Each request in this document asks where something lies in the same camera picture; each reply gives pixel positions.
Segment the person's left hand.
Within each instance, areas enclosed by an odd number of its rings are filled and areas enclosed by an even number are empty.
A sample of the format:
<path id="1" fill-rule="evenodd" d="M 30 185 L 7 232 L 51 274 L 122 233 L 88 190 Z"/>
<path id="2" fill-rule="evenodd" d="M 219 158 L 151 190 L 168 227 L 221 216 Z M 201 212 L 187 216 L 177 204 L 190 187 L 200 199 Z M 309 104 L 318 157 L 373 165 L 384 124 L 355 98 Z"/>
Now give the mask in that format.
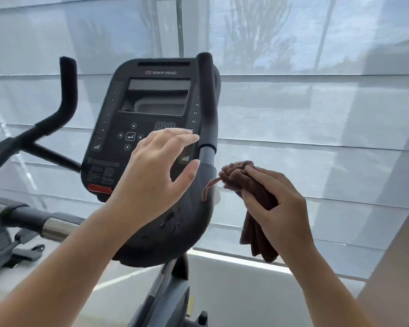
<path id="1" fill-rule="evenodd" d="M 188 129 L 168 128 L 152 131 L 138 143 L 105 204 L 131 235 L 180 200 L 182 196 L 171 195 L 170 169 L 184 148 L 198 140 Z"/>

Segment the person's right hand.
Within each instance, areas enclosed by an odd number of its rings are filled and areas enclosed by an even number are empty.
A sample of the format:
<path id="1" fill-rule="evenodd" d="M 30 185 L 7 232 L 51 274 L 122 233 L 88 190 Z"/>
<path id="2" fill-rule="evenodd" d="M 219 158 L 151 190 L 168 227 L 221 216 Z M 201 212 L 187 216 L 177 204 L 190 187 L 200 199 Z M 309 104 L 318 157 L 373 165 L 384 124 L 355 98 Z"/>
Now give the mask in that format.
<path id="1" fill-rule="evenodd" d="M 278 200 L 272 210 L 264 209 L 264 234 L 290 267 L 315 250 L 305 198 L 283 174 L 246 166 L 245 171 Z"/>

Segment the brown towel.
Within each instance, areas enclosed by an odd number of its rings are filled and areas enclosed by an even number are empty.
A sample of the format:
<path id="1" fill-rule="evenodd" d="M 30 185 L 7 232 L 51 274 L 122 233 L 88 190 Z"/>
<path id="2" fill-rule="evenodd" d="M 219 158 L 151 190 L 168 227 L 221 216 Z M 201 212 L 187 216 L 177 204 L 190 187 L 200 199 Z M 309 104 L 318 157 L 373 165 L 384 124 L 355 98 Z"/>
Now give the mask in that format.
<path id="1" fill-rule="evenodd" d="M 245 171 L 246 166 L 256 168 L 249 160 L 225 165 L 218 173 L 218 177 L 210 180 L 203 188 L 201 201 L 206 202 L 211 188 L 222 181 L 225 189 L 235 192 L 240 198 L 242 198 L 242 190 L 250 192 L 267 211 L 277 207 L 279 204 L 277 198 L 248 175 Z M 260 224 L 249 212 L 246 212 L 239 242 L 241 245 L 250 245 L 252 256 L 261 255 L 266 263 L 274 262 L 279 256 L 265 236 Z"/>

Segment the person's right forearm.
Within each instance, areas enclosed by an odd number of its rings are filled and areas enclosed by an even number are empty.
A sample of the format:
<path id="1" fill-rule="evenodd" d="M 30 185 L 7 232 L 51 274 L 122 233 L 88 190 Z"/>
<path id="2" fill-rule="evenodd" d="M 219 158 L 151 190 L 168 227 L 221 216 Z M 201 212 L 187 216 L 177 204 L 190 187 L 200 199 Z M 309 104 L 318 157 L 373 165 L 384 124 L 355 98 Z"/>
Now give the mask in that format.
<path id="1" fill-rule="evenodd" d="M 302 289 L 314 327 L 376 327 L 312 242 L 277 251 Z"/>

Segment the person's left forearm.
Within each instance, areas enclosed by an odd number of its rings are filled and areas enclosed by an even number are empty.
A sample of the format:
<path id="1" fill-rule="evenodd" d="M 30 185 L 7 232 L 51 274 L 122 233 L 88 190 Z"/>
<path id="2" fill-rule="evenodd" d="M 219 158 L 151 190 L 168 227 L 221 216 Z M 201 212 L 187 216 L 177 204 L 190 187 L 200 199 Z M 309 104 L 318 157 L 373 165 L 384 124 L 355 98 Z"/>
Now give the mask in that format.
<path id="1" fill-rule="evenodd" d="M 118 249 L 139 228 L 134 206 L 87 218 L 0 302 L 0 327 L 71 327 Z"/>

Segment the black exercise bike console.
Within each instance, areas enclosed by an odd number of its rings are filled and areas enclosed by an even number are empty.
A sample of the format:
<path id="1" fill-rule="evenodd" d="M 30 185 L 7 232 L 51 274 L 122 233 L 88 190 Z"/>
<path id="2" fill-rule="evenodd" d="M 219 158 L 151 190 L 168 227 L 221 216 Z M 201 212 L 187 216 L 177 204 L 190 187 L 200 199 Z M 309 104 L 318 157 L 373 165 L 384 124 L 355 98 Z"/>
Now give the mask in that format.
<path id="1" fill-rule="evenodd" d="M 114 72 L 81 167 L 84 188 L 105 203 L 137 144 L 152 131 L 183 128 L 200 136 L 171 168 L 175 180 L 194 159 L 214 165 L 221 78 L 212 54 L 133 59 Z"/>

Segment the grey exercise machine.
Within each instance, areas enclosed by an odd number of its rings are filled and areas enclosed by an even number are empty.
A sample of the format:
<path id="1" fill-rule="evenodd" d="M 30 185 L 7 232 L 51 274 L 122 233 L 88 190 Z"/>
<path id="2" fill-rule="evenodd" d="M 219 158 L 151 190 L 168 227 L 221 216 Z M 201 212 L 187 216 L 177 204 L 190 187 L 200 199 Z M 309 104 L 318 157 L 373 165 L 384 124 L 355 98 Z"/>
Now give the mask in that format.
<path id="1" fill-rule="evenodd" d="M 26 203 L 0 198 L 0 269 L 13 268 L 23 261 L 36 262 L 45 245 L 32 249 L 18 248 L 41 236 L 62 242 L 84 221 L 65 213 L 49 213 L 30 207 Z"/>

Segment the grey exercise bike frame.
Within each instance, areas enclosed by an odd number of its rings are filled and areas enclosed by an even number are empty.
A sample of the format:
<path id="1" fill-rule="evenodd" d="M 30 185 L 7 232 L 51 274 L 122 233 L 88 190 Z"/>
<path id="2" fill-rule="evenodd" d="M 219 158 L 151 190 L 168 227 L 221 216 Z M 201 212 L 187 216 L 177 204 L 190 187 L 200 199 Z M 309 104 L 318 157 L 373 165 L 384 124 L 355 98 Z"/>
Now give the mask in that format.
<path id="1" fill-rule="evenodd" d="M 147 297 L 126 327 L 208 327 L 202 311 L 195 321 L 188 319 L 190 307 L 187 254 L 164 264 Z"/>

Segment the grey window frame post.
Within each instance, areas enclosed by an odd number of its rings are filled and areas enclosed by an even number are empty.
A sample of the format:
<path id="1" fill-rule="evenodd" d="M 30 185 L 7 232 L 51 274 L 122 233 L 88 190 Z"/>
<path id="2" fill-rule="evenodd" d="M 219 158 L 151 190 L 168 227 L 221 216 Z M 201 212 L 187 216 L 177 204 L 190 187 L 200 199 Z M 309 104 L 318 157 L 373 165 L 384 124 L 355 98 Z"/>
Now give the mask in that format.
<path id="1" fill-rule="evenodd" d="M 182 0 L 175 0 L 176 3 L 176 19 L 177 19 L 177 35 L 178 35 L 178 49 L 179 57 L 185 57 L 184 50 L 184 33 L 183 33 L 183 20 L 182 20 Z"/>

